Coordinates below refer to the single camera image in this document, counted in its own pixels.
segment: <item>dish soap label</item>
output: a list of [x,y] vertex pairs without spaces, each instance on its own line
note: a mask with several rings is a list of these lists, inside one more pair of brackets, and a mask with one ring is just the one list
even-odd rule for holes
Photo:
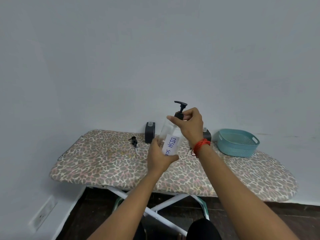
[[162,147],[162,153],[166,156],[175,155],[177,152],[179,139],[180,137],[167,134]]

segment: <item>black pants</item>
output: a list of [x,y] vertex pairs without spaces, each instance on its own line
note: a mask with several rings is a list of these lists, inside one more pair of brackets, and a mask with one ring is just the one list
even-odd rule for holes
[[[139,223],[133,240],[145,240],[146,233],[142,223]],[[221,240],[221,236],[211,221],[203,218],[193,222],[186,235],[186,240]]]

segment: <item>forearm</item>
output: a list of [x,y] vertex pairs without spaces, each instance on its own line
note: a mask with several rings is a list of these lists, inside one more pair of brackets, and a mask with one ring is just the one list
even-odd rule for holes
[[158,174],[148,173],[88,240],[133,239],[159,178]]
[[290,228],[252,193],[210,148],[203,145],[199,160],[240,239],[298,239]]

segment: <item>white metal frame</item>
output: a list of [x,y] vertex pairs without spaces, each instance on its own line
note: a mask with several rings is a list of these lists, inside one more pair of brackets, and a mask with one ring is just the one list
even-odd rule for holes
[[[130,192],[129,191],[129,192],[125,193],[121,190],[116,189],[115,187],[112,187],[112,186],[107,186],[106,188],[123,199],[125,199]],[[177,201],[182,200],[183,198],[188,197],[188,196],[193,197],[202,206],[204,216],[206,219],[209,220],[209,215],[205,210],[205,206],[204,206],[203,202],[196,195],[183,194],[183,193],[177,194],[176,196],[166,200],[165,202],[162,202],[161,204],[159,204],[155,207],[152,207],[151,209],[146,207],[146,209],[144,211],[145,212],[144,215],[145,216],[150,215],[150,216],[154,217],[155,219],[157,219],[158,221],[162,222],[163,224],[167,225],[168,227],[172,228],[173,230],[176,230],[178,233],[182,234],[183,236],[186,236],[187,231],[185,231],[182,228],[180,228],[179,226],[173,224],[171,221],[167,220],[166,218],[160,216],[158,214],[158,210],[161,210],[167,206],[170,206],[173,203],[176,203]]]

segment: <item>left hand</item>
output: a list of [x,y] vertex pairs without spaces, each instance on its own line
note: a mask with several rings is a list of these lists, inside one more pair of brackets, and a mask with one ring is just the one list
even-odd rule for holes
[[178,155],[165,156],[158,146],[158,139],[154,138],[149,147],[149,153],[146,158],[148,163],[148,173],[159,177],[169,168],[170,164],[179,159]]

